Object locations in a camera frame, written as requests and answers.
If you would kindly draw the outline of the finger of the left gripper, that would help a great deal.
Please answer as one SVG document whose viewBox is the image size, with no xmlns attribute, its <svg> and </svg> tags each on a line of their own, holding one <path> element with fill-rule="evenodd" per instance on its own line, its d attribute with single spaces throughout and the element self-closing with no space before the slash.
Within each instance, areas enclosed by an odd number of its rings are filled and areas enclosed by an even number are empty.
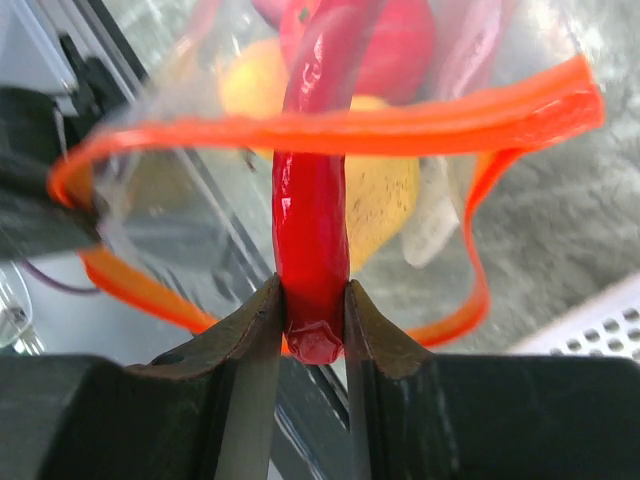
<svg viewBox="0 0 640 480">
<path fill-rule="evenodd" d="M 97 217 L 64 207 L 47 193 L 48 174 L 66 148 L 94 124 L 63 115 L 41 92 L 1 89 L 1 258 L 81 250 L 99 243 Z"/>
</svg>

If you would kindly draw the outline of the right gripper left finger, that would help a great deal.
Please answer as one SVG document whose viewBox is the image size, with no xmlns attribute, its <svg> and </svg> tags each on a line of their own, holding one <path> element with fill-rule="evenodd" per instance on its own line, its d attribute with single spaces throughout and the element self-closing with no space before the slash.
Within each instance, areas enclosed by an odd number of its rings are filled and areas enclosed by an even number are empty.
<svg viewBox="0 0 640 480">
<path fill-rule="evenodd" d="M 266 478 L 283 318 L 274 277 L 147 365 L 3 358 L 2 477 Z"/>
</svg>

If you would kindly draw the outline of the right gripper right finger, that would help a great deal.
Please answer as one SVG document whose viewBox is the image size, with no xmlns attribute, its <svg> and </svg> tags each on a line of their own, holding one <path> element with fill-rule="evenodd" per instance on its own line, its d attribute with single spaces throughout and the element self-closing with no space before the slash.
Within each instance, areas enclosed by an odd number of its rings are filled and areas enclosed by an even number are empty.
<svg viewBox="0 0 640 480">
<path fill-rule="evenodd" d="M 345 291 L 358 479 L 635 479 L 639 367 L 576 356 L 435 354 Z"/>
</svg>

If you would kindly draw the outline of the clear zip top bag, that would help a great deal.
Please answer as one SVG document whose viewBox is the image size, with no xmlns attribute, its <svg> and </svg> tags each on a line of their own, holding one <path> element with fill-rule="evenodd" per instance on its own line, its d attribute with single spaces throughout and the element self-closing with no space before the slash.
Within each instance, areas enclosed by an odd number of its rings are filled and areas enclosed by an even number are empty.
<svg viewBox="0 0 640 480">
<path fill-rule="evenodd" d="M 82 254 L 104 262 L 113 249 L 97 198 L 116 159 L 102 134 L 137 145 L 134 128 L 182 120 L 212 130 L 200 154 L 241 155 L 214 171 L 272 176 L 276 152 L 417 157 L 416 208 L 349 280 L 419 344 L 439 346 L 474 330 L 490 293 L 476 250 L 473 217 L 501 176 L 521 157 L 600 127 L 604 105 L 588 60 L 553 1 L 427 1 L 434 52 L 413 101 L 391 104 L 355 93 L 346 109 L 264 119 L 227 114 L 219 80 L 251 43 L 276 38 L 288 83 L 303 35 L 323 1 L 291 1 L 277 21 L 261 1 L 200 1 L 185 31 L 133 99 L 100 123 L 53 166 L 47 187 L 61 204 L 98 217 L 101 244 Z M 90 279 L 108 292 L 98 282 Z M 155 315 L 163 320 L 166 317 Z"/>
</svg>

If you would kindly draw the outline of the yellow lemon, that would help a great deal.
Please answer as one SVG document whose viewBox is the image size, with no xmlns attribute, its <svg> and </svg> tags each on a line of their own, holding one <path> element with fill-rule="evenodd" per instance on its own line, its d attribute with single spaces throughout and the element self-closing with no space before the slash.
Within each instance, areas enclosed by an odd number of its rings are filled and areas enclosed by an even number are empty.
<svg viewBox="0 0 640 480">
<path fill-rule="evenodd" d="M 413 214 L 420 191 L 420 160 L 349 154 L 344 171 L 350 270 L 356 273 Z"/>
</svg>

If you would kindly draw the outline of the red chili pepper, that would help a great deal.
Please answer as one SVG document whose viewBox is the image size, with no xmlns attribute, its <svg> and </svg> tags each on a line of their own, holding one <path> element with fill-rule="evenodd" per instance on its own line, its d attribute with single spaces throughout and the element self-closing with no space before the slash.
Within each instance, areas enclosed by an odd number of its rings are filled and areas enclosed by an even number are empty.
<svg viewBox="0 0 640 480">
<path fill-rule="evenodd" d="M 311 18 L 284 97 L 286 113 L 346 109 L 357 71 L 384 8 L 381 1 L 323 1 Z M 276 152 L 272 168 L 273 241 L 285 297 L 284 335 L 309 365 L 343 351 L 349 279 L 345 156 Z"/>
</svg>

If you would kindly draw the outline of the orange fruit with leaf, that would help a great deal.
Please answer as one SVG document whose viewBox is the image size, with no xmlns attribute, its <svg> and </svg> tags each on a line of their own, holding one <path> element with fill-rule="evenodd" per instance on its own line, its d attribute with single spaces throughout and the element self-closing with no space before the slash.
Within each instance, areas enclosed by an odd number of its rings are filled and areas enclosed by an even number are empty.
<svg viewBox="0 0 640 480">
<path fill-rule="evenodd" d="M 223 72 L 219 99 L 227 114 L 264 119 L 282 111 L 288 71 L 276 38 L 246 47 Z"/>
</svg>

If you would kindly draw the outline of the red apple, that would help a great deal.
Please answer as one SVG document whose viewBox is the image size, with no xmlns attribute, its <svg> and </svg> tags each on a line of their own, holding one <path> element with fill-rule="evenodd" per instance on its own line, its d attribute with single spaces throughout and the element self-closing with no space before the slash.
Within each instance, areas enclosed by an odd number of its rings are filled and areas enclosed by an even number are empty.
<svg viewBox="0 0 640 480">
<path fill-rule="evenodd" d="M 375 26 L 355 93 L 391 104 L 414 100 L 431 63 L 435 21 L 425 0 L 388 1 Z"/>
</svg>

